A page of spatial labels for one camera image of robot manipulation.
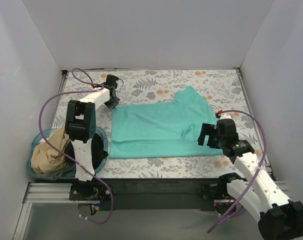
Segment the teal t shirt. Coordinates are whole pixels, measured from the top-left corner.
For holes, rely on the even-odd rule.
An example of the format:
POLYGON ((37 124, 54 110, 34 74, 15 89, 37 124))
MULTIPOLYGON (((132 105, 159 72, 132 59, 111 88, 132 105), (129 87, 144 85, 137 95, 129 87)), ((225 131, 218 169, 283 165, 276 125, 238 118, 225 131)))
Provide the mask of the teal t shirt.
POLYGON ((117 106, 112 113, 109 156, 113 159, 221 155, 198 145, 202 124, 217 121, 208 102, 192 87, 172 102, 117 106))

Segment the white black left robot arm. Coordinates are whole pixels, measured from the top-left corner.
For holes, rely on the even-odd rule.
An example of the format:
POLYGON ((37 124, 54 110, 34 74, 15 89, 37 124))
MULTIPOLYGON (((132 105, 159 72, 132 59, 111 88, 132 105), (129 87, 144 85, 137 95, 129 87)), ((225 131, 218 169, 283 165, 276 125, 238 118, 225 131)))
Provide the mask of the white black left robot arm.
POLYGON ((91 200, 98 195, 95 187, 95 168, 92 161, 92 140, 96 134, 96 111, 102 105, 114 109, 120 99, 116 96, 119 78, 108 74, 102 85, 95 85, 95 92, 79 100, 70 100, 67 105, 65 132, 74 150, 74 194, 91 200))

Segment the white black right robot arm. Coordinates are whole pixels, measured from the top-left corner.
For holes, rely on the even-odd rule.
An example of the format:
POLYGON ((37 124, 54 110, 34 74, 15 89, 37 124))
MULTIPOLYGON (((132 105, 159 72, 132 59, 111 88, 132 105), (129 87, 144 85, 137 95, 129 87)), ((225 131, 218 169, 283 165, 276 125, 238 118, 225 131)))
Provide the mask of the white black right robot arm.
POLYGON ((257 221, 265 240, 291 240, 303 236, 303 204, 293 201, 259 163, 246 140, 240 140, 235 122, 223 114, 216 124, 203 123, 200 146, 221 149, 248 183, 236 173, 220 176, 220 190, 234 198, 257 221))

